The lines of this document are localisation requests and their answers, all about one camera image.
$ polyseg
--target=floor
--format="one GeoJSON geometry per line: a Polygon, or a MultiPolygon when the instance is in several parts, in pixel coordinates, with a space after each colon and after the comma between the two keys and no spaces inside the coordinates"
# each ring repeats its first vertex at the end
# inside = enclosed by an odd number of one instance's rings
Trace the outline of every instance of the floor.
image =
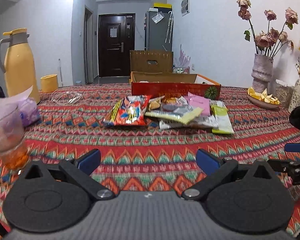
{"type": "Polygon", "coordinates": [[[113,84],[113,83],[129,83],[129,76],[127,77],[96,77],[93,81],[94,84],[113,84]]]}

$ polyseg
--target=yellow box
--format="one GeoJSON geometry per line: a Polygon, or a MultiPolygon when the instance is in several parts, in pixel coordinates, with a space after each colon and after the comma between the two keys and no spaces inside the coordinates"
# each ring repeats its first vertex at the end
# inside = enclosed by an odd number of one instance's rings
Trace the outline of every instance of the yellow box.
{"type": "Polygon", "coordinates": [[[168,3],[154,3],[153,7],[161,7],[161,8],[172,8],[172,4],[168,4],[168,3]]]}

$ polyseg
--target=thermos lid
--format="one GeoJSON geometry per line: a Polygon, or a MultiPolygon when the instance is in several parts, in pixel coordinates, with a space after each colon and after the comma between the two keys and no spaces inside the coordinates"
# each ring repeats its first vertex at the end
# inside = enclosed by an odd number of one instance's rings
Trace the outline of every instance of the thermos lid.
{"type": "Polygon", "coordinates": [[[3,33],[3,35],[8,36],[8,35],[13,35],[13,34],[17,34],[17,33],[27,33],[27,31],[28,31],[27,28],[15,29],[11,32],[3,33]]]}

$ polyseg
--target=zigzag pattern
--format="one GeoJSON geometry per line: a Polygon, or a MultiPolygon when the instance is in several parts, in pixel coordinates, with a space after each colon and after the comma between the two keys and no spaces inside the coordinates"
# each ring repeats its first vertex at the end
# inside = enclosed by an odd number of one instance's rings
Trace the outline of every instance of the zigzag pattern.
{"type": "MultiPolygon", "coordinates": [[[[287,153],[288,142],[300,142],[300,131],[289,124],[288,113],[280,108],[266,111],[252,105],[246,89],[223,87],[225,102],[235,130],[232,137],[213,135],[210,130],[160,130],[156,120],[147,119],[140,128],[102,126],[104,115],[115,102],[131,93],[129,84],[89,85],[61,88],[76,90],[84,99],[73,106],[55,106],[42,94],[39,109],[41,122],[27,129],[26,143],[31,158],[57,163],[65,157],[78,158],[98,148],[102,164],[91,175],[114,192],[120,190],[166,191],[178,194],[205,178],[196,166],[195,153],[203,148],[219,158],[232,156],[240,163],[257,158],[300,160],[300,153],[287,153]]],[[[300,185],[292,186],[286,174],[279,175],[296,201],[296,208],[287,231],[300,228],[300,185]]],[[[17,176],[12,175],[0,160],[0,220],[2,201],[17,176]]]]}

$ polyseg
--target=red box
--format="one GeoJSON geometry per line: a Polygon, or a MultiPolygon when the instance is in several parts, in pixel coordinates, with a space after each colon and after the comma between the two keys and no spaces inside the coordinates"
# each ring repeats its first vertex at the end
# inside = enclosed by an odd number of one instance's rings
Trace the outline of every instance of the red box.
{"type": "Polygon", "coordinates": [[[199,74],[131,72],[132,95],[181,97],[188,92],[218,100],[221,85],[199,74]]]}

